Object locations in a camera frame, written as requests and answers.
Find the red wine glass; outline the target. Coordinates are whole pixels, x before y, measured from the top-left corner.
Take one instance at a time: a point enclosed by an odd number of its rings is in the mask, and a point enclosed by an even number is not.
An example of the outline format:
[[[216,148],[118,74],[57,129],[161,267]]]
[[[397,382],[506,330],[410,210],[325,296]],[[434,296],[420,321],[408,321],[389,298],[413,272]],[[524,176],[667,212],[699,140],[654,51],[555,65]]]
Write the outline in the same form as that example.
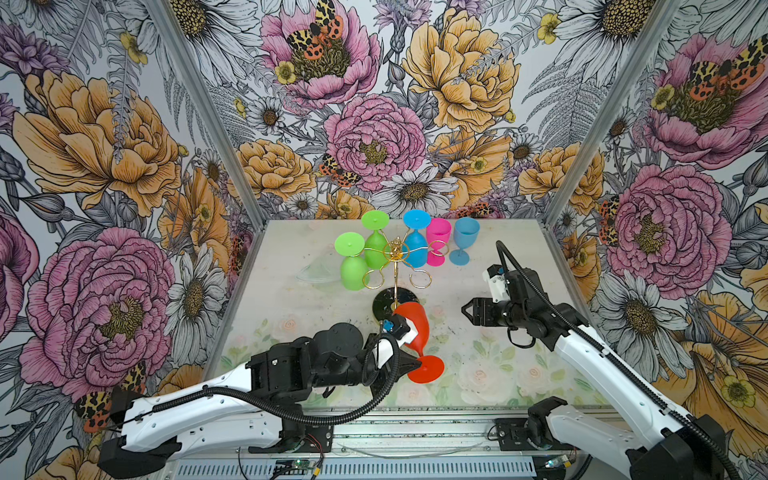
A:
[[[425,348],[430,339],[430,324],[424,307],[418,302],[400,304],[394,313],[410,320],[416,328],[416,337],[406,346],[418,354],[421,367],[408,374],[409,379],[418,384],[428,384],[439,379],[445,370],[442,359],[426,355]]]

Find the light blue wine glass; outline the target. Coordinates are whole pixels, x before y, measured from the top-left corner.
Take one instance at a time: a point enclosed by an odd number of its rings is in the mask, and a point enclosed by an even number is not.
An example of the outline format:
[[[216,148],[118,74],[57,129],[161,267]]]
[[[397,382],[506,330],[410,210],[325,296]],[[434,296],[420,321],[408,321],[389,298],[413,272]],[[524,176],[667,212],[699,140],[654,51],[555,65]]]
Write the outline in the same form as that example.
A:
[[[449,260],[454,265],[464,266],[470,262],[467,249],[476,242],[479,232],[480,224],[474,218],[464,217],[454,223],[453,241],[456,249],[449,254]]]

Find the pink wine glass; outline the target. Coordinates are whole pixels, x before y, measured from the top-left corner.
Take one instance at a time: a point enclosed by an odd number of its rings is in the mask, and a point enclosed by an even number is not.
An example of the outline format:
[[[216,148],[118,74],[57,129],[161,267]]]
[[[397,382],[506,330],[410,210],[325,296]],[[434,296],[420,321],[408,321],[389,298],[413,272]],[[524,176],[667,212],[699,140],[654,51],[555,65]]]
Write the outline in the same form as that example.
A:
[[[433,218],[426,229],[428,243],[427,264],[431,267],[442,266],[448,255],[448,243],[452,232],[452,224],[442,218]]]

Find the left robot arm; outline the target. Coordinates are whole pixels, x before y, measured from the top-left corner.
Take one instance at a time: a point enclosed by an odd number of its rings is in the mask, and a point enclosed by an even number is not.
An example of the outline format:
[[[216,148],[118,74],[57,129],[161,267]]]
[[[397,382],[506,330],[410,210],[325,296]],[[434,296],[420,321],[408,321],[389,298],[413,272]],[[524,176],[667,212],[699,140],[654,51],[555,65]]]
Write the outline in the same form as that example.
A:
[[[337,323],[274,344],[224,374],[169,394],[117,392],[109,417],[118,432],[101,446],[98,465],[114,479],[132,479],[216,447],[285,451],[314,430],[373,411],[402,376],[420,368],[406,350],[428,337],[428,326],[400,315],[369,337],[350,323]],[[302,410],[316,389],[358,385],[369,387],[372,397],[347,413]]]

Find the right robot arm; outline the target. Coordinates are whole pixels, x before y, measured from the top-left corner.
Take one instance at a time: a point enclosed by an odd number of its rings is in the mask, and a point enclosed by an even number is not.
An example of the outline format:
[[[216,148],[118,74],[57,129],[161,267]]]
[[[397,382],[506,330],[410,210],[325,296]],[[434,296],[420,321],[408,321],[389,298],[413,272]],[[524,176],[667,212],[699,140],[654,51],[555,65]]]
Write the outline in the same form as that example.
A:
[[[557,396],[528,409],[518,432],[540,449],[569,445],[611,465],[628,479],[735,479],[724,429],[694,417],[637,374],[567,303],[552,304],[531,269],[483,273],[491,295],[467,302],[475,326],[522,330],[578,370],[626,423],[621,429]]]

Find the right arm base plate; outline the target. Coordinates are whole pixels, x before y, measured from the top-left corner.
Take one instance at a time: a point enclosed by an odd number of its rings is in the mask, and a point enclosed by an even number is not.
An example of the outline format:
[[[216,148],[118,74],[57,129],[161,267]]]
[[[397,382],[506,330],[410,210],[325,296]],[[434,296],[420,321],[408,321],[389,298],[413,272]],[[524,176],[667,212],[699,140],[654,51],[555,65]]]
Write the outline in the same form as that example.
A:
[[[538,449],[538,445],[533,442],[527,418],[498,418],[494,421],[493,432],[501,451],[532,451]]]

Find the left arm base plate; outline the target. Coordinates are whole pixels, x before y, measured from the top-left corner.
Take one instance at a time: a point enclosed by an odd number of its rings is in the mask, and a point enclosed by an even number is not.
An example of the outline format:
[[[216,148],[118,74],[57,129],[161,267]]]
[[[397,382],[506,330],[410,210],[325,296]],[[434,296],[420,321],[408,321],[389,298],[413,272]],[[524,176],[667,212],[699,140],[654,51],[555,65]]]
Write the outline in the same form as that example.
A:
[[[282,420],[283,429],[277,442],[268,447],[248,444],[250,454],[313,453],[326,454],[332,451],[333,427],[298,424]]]

